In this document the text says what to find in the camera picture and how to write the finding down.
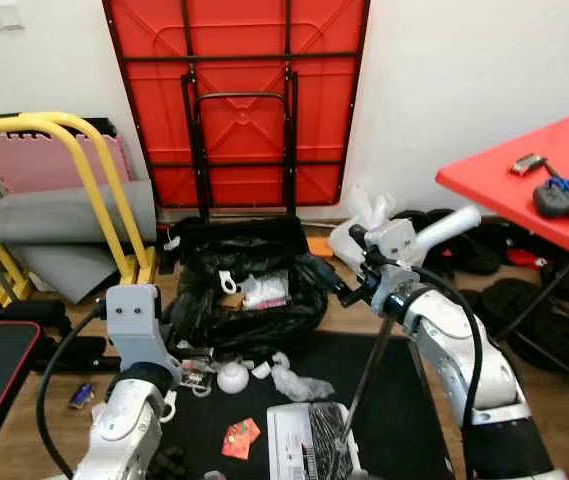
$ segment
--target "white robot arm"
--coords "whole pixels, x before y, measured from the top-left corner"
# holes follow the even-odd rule
[[[108,335],[118,349],[122,373],[91,427],[89,450],[74,480],[141,480],[157,450],[164,397],[180,379],[179,363],[159,331],[158,291],[123,285],[106,293]]]
[[[432,286],[420,282],[412,268],[420,266],[428,250],[477,225],[479,212],[465,207],[416,235],[408,220],[393,220],[366,231],[352,226],[349,233],[366,253],[355,291],[325,263],[309,257],[309,267],[323,285],[337,294],[343,306],[364,300],[385,318],[380,337],[392,321],[418,346],[420,354],[435,366],[457,424],[462,429],[467,469],[480,479],[565,480],[555,469],[533,423],[531,411],[511,365],[488,339],[484,325],[475,318],[481,346],[481,373],[470,421],[465,407],[475,366],[475,342],[469,317],[463,308]],[[367,370],[373,361],[369,361]],[[366,384],[365,372],[361,384]],[[353,405],[358,404],[357,394]],[[349,417],[354,415],[353,405]]]

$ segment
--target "scissors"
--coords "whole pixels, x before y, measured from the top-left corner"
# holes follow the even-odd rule
[[[564,190],[565,192],[569,192],[568,178],[560,176],[560,174],[557,173],[557,170],[555,170],[553,167],[549,165],[548,161],[544,162],[544,168],[546,168],[548,173],[551,174],[551,178],[549,178],[544,184],[546,188],[558,187],[561,190]]]

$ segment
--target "white ball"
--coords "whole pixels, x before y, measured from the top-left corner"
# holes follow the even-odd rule
[[[217,385],[225,393],[240,393],[248,385],[248,369],[237,362],[229,362],[217,372]]]

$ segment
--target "black trash bag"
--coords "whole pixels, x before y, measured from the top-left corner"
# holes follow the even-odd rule
[[[179,340],[214,347],[216,356],[242,354],[261,358],[314,330],[327,307],[326,292],[297,259],[299,249],[277,241],[235,237],[197,247],[188,257],[171,306],[169,350]],[[224,295],[220,270],[236,283],[277,270],[288,271],[291,301],[265,310],[233,311],[217,303]]]

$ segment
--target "black cable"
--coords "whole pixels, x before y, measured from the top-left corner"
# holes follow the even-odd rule
[[[383,259],[382,260],[383,263],[400,268],[405,268],[404,266],[398,264],[396,261],[386,258],[381,254],[380,257]],[[466,314],[466,317],[469,322],[469,326],[471,327],[471,334],[473,336],[474,359],[473,359],[473,372],[471,374],[471,380],[468,385],[466,403],[464,404],[464,415],[462,420],[462,435],[463,435],[465,429],[471,427],[473,424],[473,405],[475,405],[477,386],[479,384],[480,375],[482,373],[482,338],[480,336],[480,330],[477,325],[477,321],[475,319],[475,314],[473,313],[473,309],[468,304],[464,296],[442,277],[422,267],[411,266],[410,269],[413,270],[418,275],[420,275],[421,277],[424,277],[429,283],[432,283],[434,286],[440,288],[441,290],[445,290],[446,292],[448,292],[448,294],[453,298],[453,300],[462,307],[462,310],[464,310],[464,313]],[[468,453],[466,448],[466,442],[462,442],[462,446],[464,450],[464,464],[466,465],[466,478],[470,480],[473,478],[473,470],[468,464]]]
[[[62,473],[71,480],[73,478],[73,470],[68,465],[62,454],[57,450],[55,443],[53,443],[53,439],[51,438],[51,434],[48,430],[48,426],[46,424],[46,414],[44,410],[44,400],[46,398],[46,390],[48,389],[48,384],[51,380],[51,376],[53,375],[53,370],[55,369],[55,364],[60,359],[60,357],[64,354],[64,351],[68,347],[68,345],[77,337],[77,335],[88,325],[88,323],[93,320],[95,317],[99,317],[100,312],[102,311],[102,303],[93,308],[91,313],[89,313],[86,317],[82,319],[82,321],[75,327],[71,333],[69,333],[60,346],[55,351],[53,357],[51,357],[51,361],[48,362],[46,370],[42,374],[42,379],[40,380],[40,385],[37,388],[37,400],[35,403],[35,417],[37,419],[37,430],[40,433],[40,437],[42,438],[42,443],[46,447],[49,455],[53,459],[53,461],[57,464],[60,468]]]

